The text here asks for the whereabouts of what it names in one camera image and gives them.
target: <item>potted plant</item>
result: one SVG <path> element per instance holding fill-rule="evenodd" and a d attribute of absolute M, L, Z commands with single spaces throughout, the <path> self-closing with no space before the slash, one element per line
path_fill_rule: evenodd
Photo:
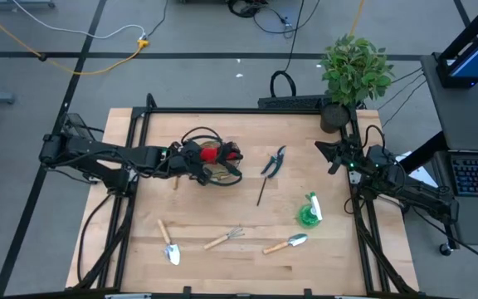
<path fill-rule="evenodd" d="M 387 64 L 385 48 L 377 49 L 364 38 L 344 35 L 326 48 L 320 62 L 325 68 L 322 80 L 328 82 L 331 101 L 322 107 L 320 127 L 334 133 L 349 121 L 349 109 L 359 108 L 369 97 L 384 96 L 394 76 Z"/>

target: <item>plant pot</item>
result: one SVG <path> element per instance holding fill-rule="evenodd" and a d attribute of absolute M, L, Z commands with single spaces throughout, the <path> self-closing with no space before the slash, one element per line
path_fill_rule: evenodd
<path fill-rule="evenodd" d="M 348 122 L 349 110 L 343 105 L 328 104 L 320 112 L 320 128 L 326 133 L 336 133 Z"/>

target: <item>wooden tabletop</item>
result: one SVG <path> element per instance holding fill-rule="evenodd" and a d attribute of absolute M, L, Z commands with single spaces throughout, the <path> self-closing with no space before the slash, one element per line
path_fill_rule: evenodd
<path fill-rule="evenodd" d="M 131 109 L 110 111 L 104 142 L 124 145 L 130 113 Z M 358 111 L 358 122 L 363 138 L 368 125 L 381 125 L 375 110 Z M 349 197 L 346 171 L 341 167 L 336 175 L 328 175 L 330 164 L 314 146 L 316 140 L 338 141 L 340 134 L 323 132 L 319 115 L 154 114 L 146 144 L 169 146 L 200 125 L 213 128 L 225 141 L 237 142 L 245 156 L 239 166 L 243 180 L 223 188 L 203 187 L 182 177 L 173 190 L 174 179 L 142 179 L 121 291 L 182 292 L 184 286 L 191 286 L 193 293 L 303 294 L 304 288 L 311 288 L 315 295 L 365 294 L 354 217 L 343 209 Z M 381 143 L 375 130 L 370 131 L 368 143 Z M 283 166 L 275 178 L 267 180 L 257 207 L 263 183 L 260 172 L 282 145 L 287 146 Z M 316 228 L 303 229 L 295 216 L 307 203 L 305 194 L 312 191 L 318 196 L 324 220 Z M 104 197 L 104 186 L 90 188 L 83 223 Z M 104 249 L 112 203 L 113 199 L 93 217 L 86 231 L 83 273 Z M 417 289 L 399 208 L 379 200 L 375 206 L 384 253 L 407 284 Z M 158 219 L 180 247 L 178 266 L 163 254 Z M 202 248 L 237 225 L 244 228 L 244 236 L 207 251 Z M 269 255 L 261 252 L 297 233 L 307 233 L 309 239 Z M 67 286 L 77 283 L 77 249 Z M 369 255 L 375 269 L 376 262 Z M 115 253 L 110 261 L 110 285 L 116 260 Z M 378 279 L 374 285 L 379 290 Z"/>

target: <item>red object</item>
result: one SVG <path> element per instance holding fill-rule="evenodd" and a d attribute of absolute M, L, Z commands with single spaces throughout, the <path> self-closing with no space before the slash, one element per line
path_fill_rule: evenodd
<path fill-rule="evenodd" d="M 217 150 L 218 150 L 217 148 L 202 149 L 202 151 L 200 152 L 200 159 L 202 159 L 202 161 L 206 161 L 206 162 L 209 162 L 209 163 L 216 164 L 217 162 L 215 162 L 215 159 L 217 158 Z M 235 159 L 236 157 L 237 157 L 236 153 L 230 153 L 226 157 L 226 159 Z"/>

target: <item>gray floor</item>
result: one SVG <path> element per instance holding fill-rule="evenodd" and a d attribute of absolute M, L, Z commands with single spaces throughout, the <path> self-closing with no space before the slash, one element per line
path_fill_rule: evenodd
<path fill-rule="evenodd" d="M 168 18 L 151 38 L 146 52 L 288 52 L 290 41 L 259 30 L 251 20 L 231 15 L 221 1 L 190 1 L 181 5 L 170 0 Z M 463 0 L 468 15 L 478 13 L 478 0 Z M 32 12 L 53 26 L 87 30 L 98 0 L 56 1 L 58 8 Z M 298 1 L 274 1 L 295 22 Z M 304 15 L 315 1 L 307 0 Z M 160 18 L 164 1 L 109 0 L 97 32 L 104 34 L 127 23 L 151 28 Z M 297 52 L 322 52 L 351 28 L 359 0 L 323 0 L 310 23 L 300 30 Z M 268 13 L 259 21 L 280 30 Z M 0 21 L 25 42 L 41 51 L 80 51 L 84 37 L 51 32 L 24 14 L 0 10 Z M 392 54 L 428 54 L 443 50 L 463 25 L 452 0 L 368 0 L 356 34 L 386 47 Z M 91 51 L 133 51 L 139 33 L 128 30 L 109 40 L 93 41 Z M 0 51 L 21 51 L 18 44 L 0 32 Z M 60 59 L 73 68 L 76 60 Z M 110 59 L 88 59 L 85 71 L 114 63 Z M 317 61 L 294 60 L 289 73 L 299 95 L 324 92 L 322 70 Z M 402 76 L 419 67 L 415 61 L 396 61 L 394 71 Z M 137 60 L 102 76 L 81 77 L 71 104 L 89 125 L 104 126 L 112 107 L 143 105 L 152 92 L 160 106 L 254 107 L 269 95 L 273 71 L 283 60 Z M 27 201 L 39 163 L 41 137 L 49 132 L 60 108 L 71 75 L 36 59 L 0 58 L 0 91 L 17 95 L 15 105 L 0 105 L 0 269 L 12 235 Z M 408 81 L 388 90 L 385 99 Z M 288 94 L 283 81 L 276 82 L 278 95 Z M 401 105 L 412 88 L 381 109 L 384 122 Z M 378 107 L 385 99 L 370 103 Z M 440 130 L 426 85 L 385 128 L 388 148 L 393 152 L 414 150 Z M 87 187 L 58 174 L 48 174 L 36 212 L 19 254 L 7 294 L 61 290 L 82 217 Z M 406 229 L 418 281 L 423 291 L 449 297 L 478 298 L 478 257 L 467 250 L 442 257 L 437 245 L 440 233 L 416 215 L 409 214 Z"/>

